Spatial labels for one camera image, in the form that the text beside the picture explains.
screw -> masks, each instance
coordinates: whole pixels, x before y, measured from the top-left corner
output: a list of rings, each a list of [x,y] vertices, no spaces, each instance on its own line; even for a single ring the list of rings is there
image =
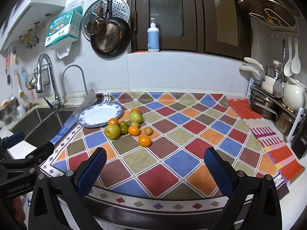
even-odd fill
[[[245,172],[243,170],[238,170],[237,171],[238,176],[243,177],[245,176]]]
[[[74,173],[73,170],[67,170],[67,171],[65,172],[65,175],[67,175],[67,176],[72,176],[73,173]]]
[[[39,180],[43,179],[44,177],[45,177],[44,174],[39,174],[39,175],[38,175],[38,179],[39,179]]]
[[[272,179],[273,179],[273,177],[272,177],[270,174],[266,174],[266,179],[268,179],[268,180],[272,180]]]

blue patterned plate rim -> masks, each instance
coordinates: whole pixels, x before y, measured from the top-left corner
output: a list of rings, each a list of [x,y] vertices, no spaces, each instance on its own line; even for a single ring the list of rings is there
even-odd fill
[[[83,127],[86,127],[86,128],[93,128],[93,127],[99,127],[99,126],[105,126],[108,124],[108,121],[105,121],[105,122],[101,122],[101,123],[96,123],[96,124],[89,124],[89,123],[85,123],[83,122],[83,116],[86,112],[92,110],[93,108],[96,108],[96,107],[100,107],[100,106],[104,106],[104,105],[109,105],[109,106],[114,106],[115,109],[117,109],[117,112],[116,112],[116,115],[113,117],[113,118],[119,118],[124,109],[123,107],[118,104],[118,103],[113,103],[113,102],[106,102],[106,103],[100,103],[100,104],[95,104],[95,105],[92,105],[88,108],[86,108],[85,110],[83,110],[77,117],[77,123]]]

orange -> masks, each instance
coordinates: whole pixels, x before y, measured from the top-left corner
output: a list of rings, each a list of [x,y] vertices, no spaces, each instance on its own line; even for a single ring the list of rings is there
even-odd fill
[[[141,110],[140,110],[139,108],[134,108],[134,109],[131,110],[131,112],[133,112],[133,111],[137,111],[137,112],[139,112],[140,114],[142,114],[142,113],[141,113]]]
[[[147,136],[142,136],[139,138],[139,145],[142,147],[148,147],[151,144],[151,139]]]
[[[111,118],[111,119],[109,120],[108,124],[111,124],[111,123],[116,124],[116,125],[119,126],[119,121],[118,121],[116,118]]]
[[[137,136],[138,134],[140,134],[140,129],[132,125],[128,128],[128,133],[131,136]]]

wire basket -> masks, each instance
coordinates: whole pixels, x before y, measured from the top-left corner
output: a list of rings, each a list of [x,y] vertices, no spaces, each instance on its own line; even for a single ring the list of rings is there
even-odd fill
[[[36,68],[36,69],[34,69],[34,73],[30,74],[27,78],[26,87],[27,87],[28,90],[32,90],[32,89],[36,88],[37,77],[38,77],[38,71],[37,71],[37,68]],[[41,78],[42,78],[42,81],[43,81],[43,86],[50,84],[48,65],[42,66]]]

kitchen sink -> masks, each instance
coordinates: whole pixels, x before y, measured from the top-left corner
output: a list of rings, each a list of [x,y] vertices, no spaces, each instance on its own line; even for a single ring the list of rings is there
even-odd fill
[[[55,137],[63,124],[76,110],[76,107],[65,107],[57,111],[50,108],[36,108],[20,120],[10,131],[23,131],[25,141],[35,147],[41,147]]]

